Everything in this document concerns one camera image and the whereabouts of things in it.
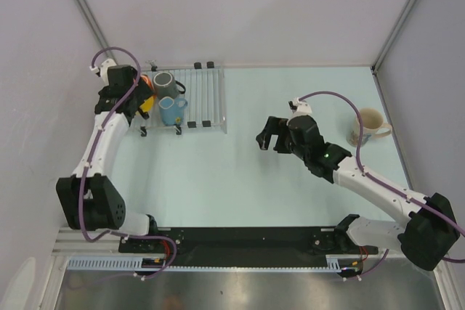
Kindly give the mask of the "yellow mug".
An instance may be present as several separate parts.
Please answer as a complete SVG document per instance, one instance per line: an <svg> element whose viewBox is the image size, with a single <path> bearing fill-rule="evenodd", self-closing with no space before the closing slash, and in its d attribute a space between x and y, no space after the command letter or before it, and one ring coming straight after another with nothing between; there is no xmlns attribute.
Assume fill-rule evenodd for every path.
<svg viewBox="0 0 465 310"><path fill-rule="evenodd" d="M150 98L146 99L142 105L149 105L150 106L150 111L153 109L153 106L156 101L156 95L151 96Z"/></svg>

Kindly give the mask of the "beige patterned ceramic mug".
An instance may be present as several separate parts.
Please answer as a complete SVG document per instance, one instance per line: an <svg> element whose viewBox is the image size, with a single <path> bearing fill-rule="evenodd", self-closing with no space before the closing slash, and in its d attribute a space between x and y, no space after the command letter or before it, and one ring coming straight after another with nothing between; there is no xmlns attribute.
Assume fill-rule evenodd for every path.
<svg viewBox="0 0 465 310"><path fill-rule="evenodd" d="M359 110L363 131L360 132L360 123L355 117L352 126L347 135L347 141L353 147L356 147L360 135L362 135L361 145L364 146L368 141L390 136L392 126L384 122L384 116L373 108L363 108Z"/></svg>

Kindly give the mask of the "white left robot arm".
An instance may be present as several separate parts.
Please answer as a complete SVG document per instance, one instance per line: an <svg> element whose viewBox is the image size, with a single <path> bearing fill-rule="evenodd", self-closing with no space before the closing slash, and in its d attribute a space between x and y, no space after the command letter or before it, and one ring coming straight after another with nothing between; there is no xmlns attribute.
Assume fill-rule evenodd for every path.
<svg viewBox="0 0 465 310"><path fill-rule="evenodd" d="M91 138L73 173L58 179L57 196L71 229L135 235L136 244L150 252L161 242L155 219L128 210L110 174L124 135L153 90L142 79L134 85L137 70L130 65L107 66L102 75L106 85L94 107Z"/></svg>

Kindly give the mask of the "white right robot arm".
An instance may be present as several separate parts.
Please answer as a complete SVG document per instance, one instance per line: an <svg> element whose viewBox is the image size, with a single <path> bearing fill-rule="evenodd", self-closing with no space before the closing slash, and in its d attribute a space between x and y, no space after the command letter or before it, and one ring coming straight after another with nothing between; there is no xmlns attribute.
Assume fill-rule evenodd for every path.
<svg viewBox="0 0 465 310"><path fill-rule="evenodd" d="M428 197L376 177L357 164L350 151L325 141L310 115L270 116L256 136L261 150L268 149L272 136L277 137L274 151L297 156L313 175L358 194L391 217L345 218L347 227L335 234L340 251L351 253L360 245L397 250L415 266L432 271L459 239L449 199L439 193Z"/></svg>

